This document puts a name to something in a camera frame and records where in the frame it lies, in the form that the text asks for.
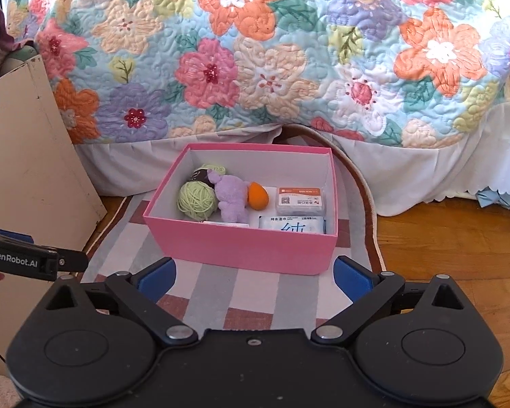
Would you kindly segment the blue wet wipes pack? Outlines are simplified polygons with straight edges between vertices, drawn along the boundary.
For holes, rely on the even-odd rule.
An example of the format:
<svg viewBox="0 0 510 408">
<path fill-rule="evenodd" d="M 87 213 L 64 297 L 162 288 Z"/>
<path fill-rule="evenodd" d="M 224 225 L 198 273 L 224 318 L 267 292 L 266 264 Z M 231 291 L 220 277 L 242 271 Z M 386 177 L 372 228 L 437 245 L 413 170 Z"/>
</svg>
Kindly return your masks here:
<svg viewBox="0 0 510 408">
<path fill-rule="evenodd" d="M 259 228 L 299 234 L 325 234 L 325 219 L 323 217 L 261 216 Z"/>
</svg>

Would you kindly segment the white tissue pack bear print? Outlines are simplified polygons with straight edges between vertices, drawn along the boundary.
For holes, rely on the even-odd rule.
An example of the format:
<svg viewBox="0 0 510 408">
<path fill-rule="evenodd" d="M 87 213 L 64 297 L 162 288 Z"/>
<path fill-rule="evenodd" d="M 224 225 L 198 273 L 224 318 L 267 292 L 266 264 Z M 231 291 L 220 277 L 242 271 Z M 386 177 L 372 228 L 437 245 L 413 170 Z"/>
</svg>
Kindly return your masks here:
<svg viewBox="0 0 510 408">
<path fill-rule="evenodd" d="M 212 221 L 212 220 L 205 220 L 202 221 L 202 224 L 207 225 L 214 225 L 214 226 L 233 226 L 233 227 L 250 227 L 250 224 L 247 223 L 234 223 L 234 222 L 222 222 L 222 221 Z"/>
</svg>

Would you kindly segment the green yarn ball black label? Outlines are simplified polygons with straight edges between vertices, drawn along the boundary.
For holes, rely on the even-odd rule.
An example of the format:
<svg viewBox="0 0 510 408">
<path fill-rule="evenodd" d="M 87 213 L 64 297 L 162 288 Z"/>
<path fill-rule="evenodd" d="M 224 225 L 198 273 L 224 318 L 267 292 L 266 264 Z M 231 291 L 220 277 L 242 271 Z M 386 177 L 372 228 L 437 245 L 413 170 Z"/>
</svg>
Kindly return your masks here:
<svg viewBox="0 0 510 408">
<path fill-rule="evenodd" d="M 215 185 L 209 179 L 210 171 L 218 175 L 226 173 L 222 166 L 204 164 L 193 171 L 177 195 L 178 210 L 197 222 L 207 220 L 217 209 Z"/>
</svg>

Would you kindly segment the orange label clear plastic box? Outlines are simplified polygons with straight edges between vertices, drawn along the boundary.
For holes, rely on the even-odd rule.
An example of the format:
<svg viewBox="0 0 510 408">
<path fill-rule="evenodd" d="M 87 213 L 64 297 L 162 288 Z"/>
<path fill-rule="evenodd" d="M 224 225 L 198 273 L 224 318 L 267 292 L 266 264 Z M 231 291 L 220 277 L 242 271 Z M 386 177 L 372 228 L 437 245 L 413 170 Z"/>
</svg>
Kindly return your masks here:
<svg viewBox="0 0 510 408">
<path fill-rule="evenodd" d="M 324 195 L 318 187 L 279 187 L 276 211 L 280 216 L 323 216 Z"/>
</svg>

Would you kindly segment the purple plush bear toy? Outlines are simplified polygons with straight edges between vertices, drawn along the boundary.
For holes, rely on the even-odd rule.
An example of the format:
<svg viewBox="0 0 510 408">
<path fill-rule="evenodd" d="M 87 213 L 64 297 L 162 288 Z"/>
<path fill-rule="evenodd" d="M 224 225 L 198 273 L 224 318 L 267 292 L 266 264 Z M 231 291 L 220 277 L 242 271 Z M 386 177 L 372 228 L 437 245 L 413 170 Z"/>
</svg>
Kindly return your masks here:
<svg viewBox="0 0 510 408">
<path fill-rule="evenodd" d="M 222 221 L 247 224 L 248 183 L 237 176 L 222 175 L 215 170 L 208 171 L 208 180 L 214 185 Z"/>
</svg>

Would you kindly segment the orange sponge ball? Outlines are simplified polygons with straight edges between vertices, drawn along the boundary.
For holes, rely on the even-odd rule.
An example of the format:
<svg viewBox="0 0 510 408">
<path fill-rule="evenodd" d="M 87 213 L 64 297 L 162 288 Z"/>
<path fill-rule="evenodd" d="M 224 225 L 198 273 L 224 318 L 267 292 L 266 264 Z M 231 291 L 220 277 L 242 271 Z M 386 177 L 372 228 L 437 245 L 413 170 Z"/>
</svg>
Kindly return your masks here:
<svg viewBox="0 0 510 408">
<path fill-rule="evenodd" d="M 264 210 L 270 201 L 268 192 L 257 182 L 251 182 L 248 188 L 248 204 L 256 211 Z"/>
</svg>

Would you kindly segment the checkered plush floor rug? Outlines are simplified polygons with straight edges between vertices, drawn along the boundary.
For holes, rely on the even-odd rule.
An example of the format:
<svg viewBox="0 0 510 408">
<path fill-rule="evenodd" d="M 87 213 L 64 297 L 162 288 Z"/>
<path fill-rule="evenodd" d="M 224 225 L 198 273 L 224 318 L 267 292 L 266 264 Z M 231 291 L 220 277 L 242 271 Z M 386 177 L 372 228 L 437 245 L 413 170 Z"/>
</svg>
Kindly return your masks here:
<svg viewBox="0 0 510 408">
<path fill-rule="evenodd" d="M 153 264 L 164 252 L 143 214 L 155 191 L 186 145 L 157 167 L 153 192 L 135 195 L 120 208 L 119 220 L 93 253 L 84 282 L 101 282 L 120 271 L 132 274 Z M 378 274 L 385 264 L 377 242 L 372 196 L 361 173 L 330 135 L 287 126 L 276 145 L 330 148 L 338 199 L 338 239 L 329 268 L 314 275 L 280 274 L 174 260 L 177 278 L 158 305 L 197 332 L 207 329 L 312 330 L 351 304 L 334 282 L 334 262 L 347 256 Z"/>
</svg>

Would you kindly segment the pink cardboard storage box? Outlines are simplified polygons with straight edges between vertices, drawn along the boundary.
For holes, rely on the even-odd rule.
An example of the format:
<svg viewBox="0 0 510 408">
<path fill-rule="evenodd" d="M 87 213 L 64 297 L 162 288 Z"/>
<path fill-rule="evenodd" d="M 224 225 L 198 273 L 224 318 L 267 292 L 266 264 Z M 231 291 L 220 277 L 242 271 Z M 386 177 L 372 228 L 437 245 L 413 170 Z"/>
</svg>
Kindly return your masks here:
<svg viewBox="0 0 510 408">
<path fill-rule="evenodd" d="M 203 164 L 223 166 L 245 181 L 260 183 L 274 196 L 280 187 L 320 188 L 322 234 L 261 229 L 260 213 L 248 226 L 194 222 L 177 208 L 181 185 Z M 330 148 L 291 144 L 187 144 L 161 181 L 143 218 L 158 246 L 175 260 L 280 274 L 325 272 L 338 239 L 338 199 Z"/>
</svg>

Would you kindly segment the papers under bed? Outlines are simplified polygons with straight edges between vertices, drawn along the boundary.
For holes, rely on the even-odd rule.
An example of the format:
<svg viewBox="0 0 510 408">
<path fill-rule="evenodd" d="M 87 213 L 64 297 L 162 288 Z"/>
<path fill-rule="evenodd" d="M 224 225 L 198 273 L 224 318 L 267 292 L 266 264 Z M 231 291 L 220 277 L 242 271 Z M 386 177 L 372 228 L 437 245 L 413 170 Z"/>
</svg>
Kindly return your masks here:
<svg viewBox="0 0 510 408">
<path fill-rule="evenodd" d="M 478 191 L 475 194 L 475 198 L 481 207 L 487 207 L 490 205 L 499 205 L 503 208 L 510 210 L 510 194 L 493 191 L 489 188 L 485 188 Z"/>
</svg>

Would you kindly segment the floral quilted bedspread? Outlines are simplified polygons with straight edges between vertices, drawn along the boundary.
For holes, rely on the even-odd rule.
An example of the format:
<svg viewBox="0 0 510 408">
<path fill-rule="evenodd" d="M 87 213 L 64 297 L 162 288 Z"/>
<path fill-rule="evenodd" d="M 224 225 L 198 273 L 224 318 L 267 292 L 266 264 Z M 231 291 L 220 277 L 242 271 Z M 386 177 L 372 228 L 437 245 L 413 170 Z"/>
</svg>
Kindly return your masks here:
<svg viewBox="0 0 510 408">
<path fill-rule="evenodd" d="M 306 126 L 383 216 L 510 195 L 510 0 L 8 0 L 98 192 L 181 149 Z"/>
</svg>

